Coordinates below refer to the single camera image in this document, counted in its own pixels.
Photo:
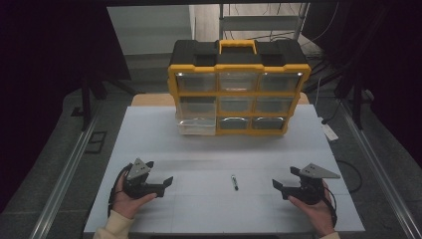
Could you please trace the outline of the grey metal rack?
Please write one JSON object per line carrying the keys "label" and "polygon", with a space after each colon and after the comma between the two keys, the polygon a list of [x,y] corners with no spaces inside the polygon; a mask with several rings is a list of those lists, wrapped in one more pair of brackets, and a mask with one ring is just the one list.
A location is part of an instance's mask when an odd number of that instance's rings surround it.
{"label": "grey metal rack", "polygon": [[300,37],[303,29],[309,3],[300,3],[296,15],[281,15],[283,3],[279,3],[275,14],[261,15],[232,15],[231,9],[234,4],[219,4],[219,24],[218,36],[222,40],[227,37],[232,39],[234,32],[264,32],[265,36],[255,36],[252,40],[269,38],[270,41],[276,39],[293,39]]}

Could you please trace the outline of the person's right hand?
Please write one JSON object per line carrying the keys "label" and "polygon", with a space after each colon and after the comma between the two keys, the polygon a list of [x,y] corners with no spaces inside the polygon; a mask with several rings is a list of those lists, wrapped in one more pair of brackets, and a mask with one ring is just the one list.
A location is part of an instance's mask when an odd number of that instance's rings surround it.
{"label": "person's right hand", "polygon": [[331,217],[331,198],[325,182],[323,187],[325,200],[315,205],[307,205],[293,196],[289,197],[289,201],[307,216],[318,238],[336,232]]}

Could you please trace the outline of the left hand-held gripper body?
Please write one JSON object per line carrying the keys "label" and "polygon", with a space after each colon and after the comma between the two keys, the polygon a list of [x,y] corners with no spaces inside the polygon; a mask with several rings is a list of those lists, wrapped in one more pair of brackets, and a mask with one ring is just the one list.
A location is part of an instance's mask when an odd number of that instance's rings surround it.
{"label": "left hand-held gripper body", "polygon": [[151,168],[140,158],[128,166],[128,173],[124,177],[123,191],[133,199],[141,198],[147,194],[155,193],[158,184],[148,184],[146,179]]}

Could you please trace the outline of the yellow black drawer organizer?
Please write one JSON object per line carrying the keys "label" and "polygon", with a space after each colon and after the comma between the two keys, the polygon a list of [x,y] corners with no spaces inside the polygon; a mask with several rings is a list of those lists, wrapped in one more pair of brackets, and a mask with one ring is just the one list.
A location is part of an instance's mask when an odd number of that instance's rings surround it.
{"label": "yellow black drawer organizer", "polygon": [[208,118],[214,135],[283,135],[311,72],[294,40],[179,40],[167,81],[176,125]]}

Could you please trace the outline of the dark curtain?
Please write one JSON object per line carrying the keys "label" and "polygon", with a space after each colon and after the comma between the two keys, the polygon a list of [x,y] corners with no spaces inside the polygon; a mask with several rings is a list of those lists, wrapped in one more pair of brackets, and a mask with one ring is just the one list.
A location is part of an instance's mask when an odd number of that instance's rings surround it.
{"label": "dark curtain", "polygon": [[0,213],[84,79],[126,79],[103,0],[0,0]]}
{"label": "dark curtain", "polygon": [[303,35],[345,68],[335,95],[371,91],[373,112],[422,167],[422,0],[318,0]]}

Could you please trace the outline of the aluminium rail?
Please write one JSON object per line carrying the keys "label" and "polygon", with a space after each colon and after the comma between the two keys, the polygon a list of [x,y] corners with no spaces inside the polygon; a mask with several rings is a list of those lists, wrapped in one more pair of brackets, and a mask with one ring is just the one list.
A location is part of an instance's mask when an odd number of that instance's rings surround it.
{"label": "aluminium rail", "polygon": [[350,107],[345,103],[340,103],[339,107],[407,239],[422,239],[422,229],[416,225],[413,215],[393,185],[364,131],[353,121]]}
{"label": "aluminium rail", "polygon": [[58,214],[59,208],[65,198],[71,181],[75,175],[81,158],[84,154],[88,141],[99,120],[99,114],[104,107],[103,102],[94,106],[92,119],[84,131],[78,137],[76,145],[73,147],[67,161],[56,181],[56,184],[29,236],[29,239],[46,239]]}

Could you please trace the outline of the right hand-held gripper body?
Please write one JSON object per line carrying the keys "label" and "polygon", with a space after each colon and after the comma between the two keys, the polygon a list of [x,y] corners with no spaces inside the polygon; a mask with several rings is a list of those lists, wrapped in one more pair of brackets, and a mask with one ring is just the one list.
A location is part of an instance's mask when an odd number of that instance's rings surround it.
{"label": "right hand-held gripper body", "polygon": [[340,175],[316,164],[310,163],[299,171],[300,201],[307,205],[315,205],[324,198],[324,178],[339,179]]}

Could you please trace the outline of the person's left hand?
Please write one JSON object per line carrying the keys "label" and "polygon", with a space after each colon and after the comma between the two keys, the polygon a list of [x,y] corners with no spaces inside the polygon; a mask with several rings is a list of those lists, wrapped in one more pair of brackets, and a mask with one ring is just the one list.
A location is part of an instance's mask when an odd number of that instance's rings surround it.
{"label": "person's left hand", "polygon": [[122,175],[113,193],[111,209],[127,219],[133,219],[139,208],[157,197],[156,193],[147,194],[141,198],[130,198],[123,189],[124,175]]}

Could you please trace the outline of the black floor plate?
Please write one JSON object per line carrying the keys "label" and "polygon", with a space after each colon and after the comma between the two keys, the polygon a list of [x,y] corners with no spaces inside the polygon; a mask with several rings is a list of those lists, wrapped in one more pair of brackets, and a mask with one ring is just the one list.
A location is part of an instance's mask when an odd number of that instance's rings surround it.
{"label": "black floor plate", "polygon": [[106,131],[94,131],[87,143],[85,153],[88,154],[99,154],[102,152],[102,149],[106,142]]}

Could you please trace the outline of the clear plastic drawer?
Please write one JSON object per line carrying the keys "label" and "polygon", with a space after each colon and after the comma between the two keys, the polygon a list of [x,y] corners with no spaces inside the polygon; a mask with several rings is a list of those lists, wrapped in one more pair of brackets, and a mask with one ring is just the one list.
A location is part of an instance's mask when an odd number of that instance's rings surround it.
{"label": "clear plastic drawer", "polygon": [[179,119],[177,127],[180,134],[185,135],[214,135],[216,122],[208,118]]}

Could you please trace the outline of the wooden board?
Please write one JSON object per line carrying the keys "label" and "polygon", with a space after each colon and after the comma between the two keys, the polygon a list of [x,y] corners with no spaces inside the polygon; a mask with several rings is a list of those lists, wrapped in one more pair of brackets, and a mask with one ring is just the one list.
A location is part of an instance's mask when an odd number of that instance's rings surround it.
{"label": "wooden board", "polygon": [[130,104],[132,107],[175,107],[174,98],[170,94],[138,94]]}

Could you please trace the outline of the white power strip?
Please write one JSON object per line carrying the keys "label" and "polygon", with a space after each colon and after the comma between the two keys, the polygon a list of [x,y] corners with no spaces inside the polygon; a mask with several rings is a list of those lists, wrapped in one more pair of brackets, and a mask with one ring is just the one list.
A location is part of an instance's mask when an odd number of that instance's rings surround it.
{"label": "white power strip", "polygon": [[337,136],[337,134],[331,129],[331,127],[328,125],[328,124],[323,124],[322,126],[321,126],[321,128],[322,128],[322,130],[323,130],[323,132],[324,132],[324,134],[325,134],[325,136],[326,136],[326,138],[329,140],[329,141],[335,141],[335,140],[338,140],[338,136]]}

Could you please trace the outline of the black stand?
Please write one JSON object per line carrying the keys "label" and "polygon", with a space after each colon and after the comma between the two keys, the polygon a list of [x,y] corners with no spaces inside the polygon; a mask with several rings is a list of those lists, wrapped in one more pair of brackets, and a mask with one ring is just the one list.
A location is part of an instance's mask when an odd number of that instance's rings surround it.
{"label": "black stand", "polygon": [[350,91],[353,91],[352,98],[352,110],[351,118],[355,123],[358,129],[362,129],[361,124],[361,104],[362,99],[362,81],[361,75],[358,72],[357,66],[355,63],[347,63],[345,66],[340,67],[338,70],[328,74],[327,76],[321,77],[315,83],[308,85],[304,88],[304,92],[310,93],[316,90],[318,87],[321,87],[329,82],[332,82],[335,79],[339,79],[335,89],[334,95],[337,99],[345,99]]}
{"label": "black stand", "polygon": [[74,108],[72,117],[82,117],[83,126],[82,131],[86,131],[92,121],[92,105],[91,95],[98,100],[105,100],[107,91],[104,86],[104,82],[108,82],[113,86],[125,91],[131,96],[136,96],[139,91],[126,85],[120,80],[114,79],[112,76],[104,73],[95,71],[91,74],[83,75],[81,77],[81,92],[82,92],[82,106],[80,108]]}

